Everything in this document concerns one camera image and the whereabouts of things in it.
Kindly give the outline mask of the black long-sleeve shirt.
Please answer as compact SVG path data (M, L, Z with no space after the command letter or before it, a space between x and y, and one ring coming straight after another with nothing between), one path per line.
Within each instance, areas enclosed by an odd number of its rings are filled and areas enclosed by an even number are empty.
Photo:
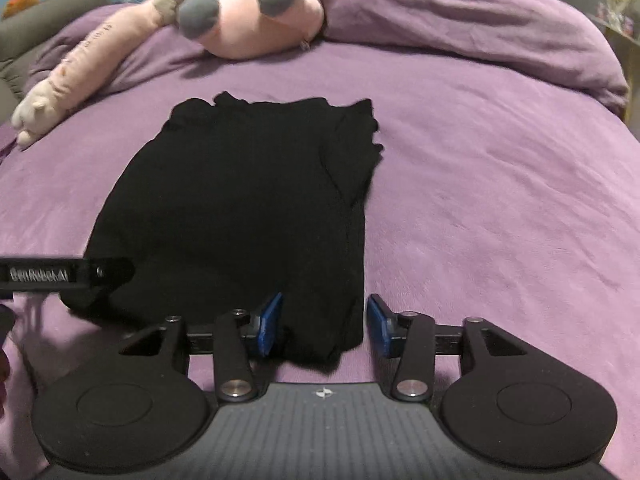
M89 258L128 282L64 292L98 324L204 325L281 299L273 353L332 367L362 339L364 203L382 148L370 100L178 104L107 195Z

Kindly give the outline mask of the paper flower bouquet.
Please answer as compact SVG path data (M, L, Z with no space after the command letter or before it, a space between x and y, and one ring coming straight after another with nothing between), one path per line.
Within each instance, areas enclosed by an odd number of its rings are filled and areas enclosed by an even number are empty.
M634 3L636 0L605 0L597 7L597 17L616 32L634 36Z

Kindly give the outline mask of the grey pillow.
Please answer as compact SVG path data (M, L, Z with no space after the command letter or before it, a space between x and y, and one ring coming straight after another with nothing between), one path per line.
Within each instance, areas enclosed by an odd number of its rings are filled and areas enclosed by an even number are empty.
M30 63L43 45L82 14L111 0L43 0L1 22L1 122L18 102Z

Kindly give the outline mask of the purple duvet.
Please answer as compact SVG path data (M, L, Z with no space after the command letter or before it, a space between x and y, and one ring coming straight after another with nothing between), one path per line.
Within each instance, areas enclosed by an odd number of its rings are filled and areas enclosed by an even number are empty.
M324 36L350 44L431 49L513 68L627 103L616 55L589 18L561 0L321 0Z

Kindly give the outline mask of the pink plush toy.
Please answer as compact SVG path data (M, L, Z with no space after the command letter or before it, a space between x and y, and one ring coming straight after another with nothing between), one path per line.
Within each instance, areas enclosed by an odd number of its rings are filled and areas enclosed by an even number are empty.
M217 58L239 61L309 44L324 22L320 0L145 0L126 6L73 47L18 103L16 144L29 148L96 93L117 66L163 27Z

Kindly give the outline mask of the purple bed sheet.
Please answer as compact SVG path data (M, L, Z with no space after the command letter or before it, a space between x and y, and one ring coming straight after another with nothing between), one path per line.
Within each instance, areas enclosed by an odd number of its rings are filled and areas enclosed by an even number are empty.
M162 30L96 104L1 165L1 249L78 255L130 158L179 102L368 98L384 158L366 283L440 322L468 315L602 382L620 422L605 463L639 474L639 145L587 93L431 49L324 37L226 62Z

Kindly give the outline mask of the orange plush toy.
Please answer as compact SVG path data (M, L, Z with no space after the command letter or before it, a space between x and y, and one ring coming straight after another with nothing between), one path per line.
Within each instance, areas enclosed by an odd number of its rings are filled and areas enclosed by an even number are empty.
M38 3L40 0L8 0L2 11L2 18L4 20L12 18L12 16L32 8Z

